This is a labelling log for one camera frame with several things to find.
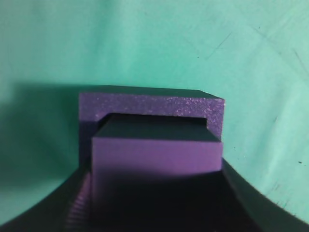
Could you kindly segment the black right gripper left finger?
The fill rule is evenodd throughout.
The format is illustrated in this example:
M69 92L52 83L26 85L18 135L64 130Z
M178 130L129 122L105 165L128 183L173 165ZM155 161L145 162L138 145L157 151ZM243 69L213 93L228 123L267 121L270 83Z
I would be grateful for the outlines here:
M0 227L2 232L89 232L88 168L75 171L35 206Z

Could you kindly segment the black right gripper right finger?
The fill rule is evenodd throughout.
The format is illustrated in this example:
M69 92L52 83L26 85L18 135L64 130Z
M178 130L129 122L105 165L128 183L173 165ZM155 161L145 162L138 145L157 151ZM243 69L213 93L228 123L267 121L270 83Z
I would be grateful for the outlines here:
M307 232L309 224L285 211L246 181L226 160L223 173L236 198L263 232Z

